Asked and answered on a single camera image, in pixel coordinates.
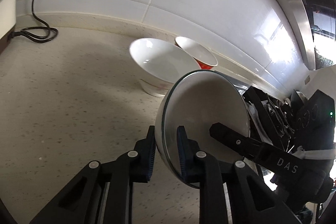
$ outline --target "speckled countertop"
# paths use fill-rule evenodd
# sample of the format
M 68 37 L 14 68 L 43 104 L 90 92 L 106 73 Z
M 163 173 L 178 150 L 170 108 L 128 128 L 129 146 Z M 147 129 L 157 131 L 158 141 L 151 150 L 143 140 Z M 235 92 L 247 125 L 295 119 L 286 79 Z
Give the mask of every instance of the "speckled countertop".
M 162 100 L 137 82 L 134 38 L 59 30 L 46 44 L 16 37 L 0 55 L 0 197 L 19 224 L 89 161 L 131 150 Z M 198 223 L 198 198 L 157 153 L 150 183 L 135 184 L 133 223 Z

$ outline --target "black power cord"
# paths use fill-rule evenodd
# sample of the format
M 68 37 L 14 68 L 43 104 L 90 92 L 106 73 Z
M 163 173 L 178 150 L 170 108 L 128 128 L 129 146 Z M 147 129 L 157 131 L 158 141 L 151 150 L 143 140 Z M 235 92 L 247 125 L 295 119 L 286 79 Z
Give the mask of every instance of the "black power cord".
M 38 20 L 42 24 L 46 25 L 46 27 L 37 26 L 37 27 L 23 28 L 18 32 L 13 32 L 11 37 L 13 38 L 13 37 L 18 37 L 18 36 L 22 35 L 22 36 L 27 37 L 28 39 L 30 39 L 31 41 L 34 41 L 36 43 L 46 43 L 46 42 L 49 42 L 49 41 L 51 41 L 51 40 L 53 40 L 57 37 L 58 30 L 56 28 L 51 28 L 48 23 L 46 23 L 44 20 L 40 19 L 37 15 L 35 15 L 34 2 L 35 2 L 35 0 L 32 0 L 32 2 L 31 2 L 31 14 L 33 15 L 33 17 L 36 20 Z M 41 36 L 41 35 L 36 35 L 36 34 L 31 33 L 31 32 L 28 32 L 28 30 L 47 30 L 47 33 L 46 33 L 46 35 Z

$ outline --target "metal screw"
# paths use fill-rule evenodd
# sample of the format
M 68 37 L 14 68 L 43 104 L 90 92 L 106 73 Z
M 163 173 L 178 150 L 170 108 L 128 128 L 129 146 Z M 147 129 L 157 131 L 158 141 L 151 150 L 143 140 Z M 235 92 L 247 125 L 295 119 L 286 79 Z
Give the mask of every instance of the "metal screw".
M 89 167 L 92 168 L 92 169 L 95 169 L 99 166 L 99 162 L 98 161 L 92 161 L 89 163 Z
M 198 151 L 198 152 L 196 153 L 196 156 L 197 156 L 198 158 L 205 158 L 205 157 L 207 156 L 207 154 L 206 154 L 205 152 L 203 152 L 203 151 Z
M 238 160 L 236 161 L 235 165 L 238 167 L 238 168 L 243 168 L 245 167 L 245 162 L 241 161 L 241 160 Z
M 135 158 L 138 155 L 138 152 L 135 150 L 129 151 L 127 153 L 127 156 L 129 156 L 130 158 Z

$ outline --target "white strap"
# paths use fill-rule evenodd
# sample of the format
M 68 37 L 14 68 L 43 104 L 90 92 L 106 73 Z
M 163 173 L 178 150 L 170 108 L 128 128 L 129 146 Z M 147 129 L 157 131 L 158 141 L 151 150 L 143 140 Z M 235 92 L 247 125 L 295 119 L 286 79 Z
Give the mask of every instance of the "white strap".
M 293 156 L 307 160 L 334 160 L 336 157 L 336 149 L 305 151 L 302 146 L 299 146 Z
M 258 111 L 257 109 L 255 108 L 254 104 L 250 105 L 250 104 L 247 104 L 248 105 L 248 112 L 251 116 L 251 119 L 258 131 L 258 134 L 259 134 L 259 137 L 261 139 L 262 142 L 264 143 L 268 143 L 270 145 L 273 145 L 272 141 L 270 140 L 270 138 L 267 136 L 263 126 L 261 125 L 261 122 L 260 122 L 260 119 L 259 119 L 259 116 L 258 116 Z

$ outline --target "bowl rim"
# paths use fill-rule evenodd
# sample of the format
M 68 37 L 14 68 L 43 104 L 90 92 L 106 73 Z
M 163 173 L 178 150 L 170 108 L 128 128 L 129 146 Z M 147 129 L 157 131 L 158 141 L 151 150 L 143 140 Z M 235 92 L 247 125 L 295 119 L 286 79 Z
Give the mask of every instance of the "bowl rim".
M 224 80 L 228 81 L 232 86 L 233 88 L 235 89 L 235 91 L 237 92 L 237 94 L 242 97 L 240 95 L 240 93 L 238 92 L 238 90 L 234 87 L 234 85 L 228 80 L 226 79 L 222 74 L 218 73 L 217 71 L 213 71 L 213 70 L 207 70 L 207 69 L 200 69 L 200 70 L 194 70 L 194 71 L 191 71 L 191 72 L 188 72 L 187 74 L 185 74 L 184 76 L 182 76 L 173 86 L 172 88 L 170 89 L 170 91 L 166 94 L 167 96 L 167 99 L 164 103 L 164 106 L 163 106 L 163 110 L 162 110 L 162 117 L 161 117 L 161 142 L 162 142 L 162 147 L 163 147 L 163 153 L 164 153 L 164 157 L 166 159 L 166 162 L 168 163 L 169 167 L 170 167 L 170 170 L 175 174 L 175 176 L 181 181 L 183 182 L 184 184 L 190 186 L 190 187 L 193 187 L 193 188 L 196 188 L 196 189 L 199 189 L 199 187 L 197 185 L 194 185 L 194 184 L 190 184 L 190 183 L 186 183 L 183 178 L 181 177 L 181 174 L 175 169 L 175 167 L 173 166 L 169 156 L 168 156 L 168 151 L 167 151 L 167 145 L 166 145 L 166 139 L 165 139 L 165 136 L 164 136 L 164 133 L 165 133 L 165 130 L 164 130 L 164 127 L 165 127 L 165 116 L 166 116 L 166 111 L 167 111 L 167 105 L 169 103 L 169 100 L 170 98 L 172 97 L 172 94 L 173 94 L 173 91 L 177 88 L 177 86 L 179 85 L 179 83 L 181 83 L 183 80 L 185 80 L 186 78 L 188 78 L 189 76 L 193 75 L 193 74 L 196 74 L 198 72 L 202 72 L 202 71 L 207 71 L 209 73 L 215 73 L 219 76 L 221 76 Z M 247 118 L 247 123 L 248 123 L 248 128 L 249 128 L 249 131 L 250 131 L 250 120 L 249 120 L 249 116 L 248 116 L 248 111 L 247 111 L 247 108 L 246 108 L 246 104 L 245 105 L 245 111 L 246 111 L 246 118 Z
M 135 60 L 135 58 L 133 57 L 132 52 L 131 52 L 131 47 L 132 47 L 132 45 L 134 45 L 137 41 L 142 40 L 142 39 L 154 39 L 154 40 L 157 40 L 157 41 L 165 42 L 167 45 L 171 45 L 171 46 L 173 46 L 173 47 L 176 47 L 176 48 L 178 49 L 178 51 L 182 51 L 182 52 L 184 52 L 184 53 L 186 54 L 186 56 L 188 55 L 188 56 L 190 57 L 190 60 L 193 60 L 192 63 L 196 64 L 198 68 L 201 68 L 200 65 L 197 63 L 197 61 L 196 61 L 196 60 L 195 60 L 189 53 L 187 53 L 185 50 L 181 49 L 180 47 L 178 47 L 178 46 L 176 46 L 176 45 L 174 45 L 174 44 L 172 44 L 172 43 L 170 43 L 170 42 L 168 42 L 168 41 L 165 41 L 165 40 L 162 40 L 162 39 L 158 39 L 158 38 L 150 38 L 150 37 L 143 37 L 143 38 L 139 38 L 139 39 L 136 39 L 136 40 L 132 41 L 132 43 L 129 45 L 129 48 L 128 48 L 128 51 L 129 51 L 129 53 L 130 53 L 132 59 L 133 59 L 134 62 L 137 64 L 137 66 L 139 66 L 139 67 L 142 68 L 145 72 L 147 72 L 148 74 L 152 75 L 152 76 L 155 77 L 155 78 L 158 78 L 158 79 L 160 79 L 160 80 L 162 80 L 162 81 L 164 81 L 164 82 L 166 82 L 166 83 L 170 83 L 170 84 L 173 84 L 173 83 L 174 83 L 174 82 L 171 82 L 171 81 L 169 81 L 169 80 L 163 79 L 162 77 L 158 77 L 157 75 L 152 74 L 151 72 L 149 72 L 148 70 L 146 70 L 144 67 L 141 67 L 141 66 L 139 65 L 139 63 Z
M 181 37 L 181 36 L 179 36 L 179 37 L 175 37 L 175 42 L 176 42 L 176 44 L 178 44 L 178 45 L 179 45 L 179 43 L 178 43 L 177 39 L 180 38 L 180 37 Z M 198 44 L 198 45 L 199 45 L 200 47 L 202 47 L 206 52 L 208 52 L 208 53 L 214 58 L 214 60 L 216 60 L 216 62 L 213 63 L 213 64 L 206 63 L 206 62 L 200 60 L 199 58 L 195 57 L 194 55 L 192 55 L 192 54 L 189 53 L 187 50 L 185 50 L 185 49 L 183 49 L 183 48 L 181 47 L 181 49 L 183 49 L 187 54 L 191 55 L 191 56 L 192 56 L 193 58 L 195 58 L 196 60 L 198 60 L 198 61 L 200 61 L 201 63 L 206 64 L 206 65 L 208 65 L 208 66 L 212 66 L 212 67 L 216 67 L 216 66 L 218 66 L 218 60 L 217 60 L 217 58 L 216 58 L 216 57 L 212 54 L 212 52 L 209 51 L 206 47 L 204 47 L 203 45 L 199 44 L 197 41 L 195 41 L 195 40 L 193 40 L 193 39 L 191 39 L 191 38 L 189 38 L 189 37 L 181 37 L 181 38 L 187 38 L 187 39 L 189 39 L 189 40 L 195 42 L 196 44 Z

